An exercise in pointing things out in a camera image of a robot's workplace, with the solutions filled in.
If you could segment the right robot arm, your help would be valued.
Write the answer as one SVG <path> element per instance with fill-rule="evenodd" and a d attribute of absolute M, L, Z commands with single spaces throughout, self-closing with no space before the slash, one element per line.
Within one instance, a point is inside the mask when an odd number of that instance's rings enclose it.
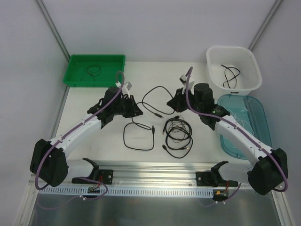
<path fill-rule="evenodd" d="M 167 102 L 175 112 L 191 110 L 211 130 L 226 137 L 247 158 L 249 165 L 221 161 L 211 168 L 209 186 L 222 186 L 227 180 L 249 184 L 260 195 L 288 189 L 287 155 L 281 148 L 273 149 L 244 129 L 231 113 L 215 103 L 207 83 L 193 89 L 180 88 Z"/>

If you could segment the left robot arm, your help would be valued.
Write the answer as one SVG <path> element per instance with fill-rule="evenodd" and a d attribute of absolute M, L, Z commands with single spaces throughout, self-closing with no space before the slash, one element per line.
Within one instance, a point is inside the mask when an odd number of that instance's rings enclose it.
<path fill-rule="evenodd" d="M 133 118 L 142 114 L 133 95 L 123 94 L 118 88 L 109 88 L 104 97 L 88 109 L 77 125 L 63 135 L 49 141 L 40 139 L 35 144 L 30 164 L 30 171 L 35 174 L 35 185 L 42 179 L 48 186 L 56 187 L 67 176 L 71 176 L 76 183 L 96 182 L 100 177 L 99 166 L 88 158 L 77 163 L 68 163 L 70 153 L 81 141 L 103 129 L 114 116 Z"/>

